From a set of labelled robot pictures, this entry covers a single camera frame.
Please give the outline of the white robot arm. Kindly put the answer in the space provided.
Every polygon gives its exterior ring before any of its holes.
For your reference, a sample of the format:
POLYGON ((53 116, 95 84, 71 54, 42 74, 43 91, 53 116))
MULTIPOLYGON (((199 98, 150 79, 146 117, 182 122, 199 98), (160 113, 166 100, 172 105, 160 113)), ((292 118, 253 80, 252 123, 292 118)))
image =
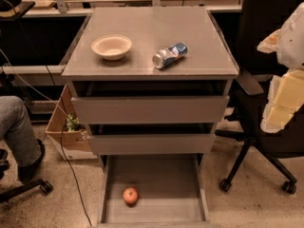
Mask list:
POLYGON ((277 61, 288 68, 282 76, 273 76, 260 123, 264 132, 276 133, 304 105, 304 3, 280 29, 261 41, 257 50, 275 52, 277 61))

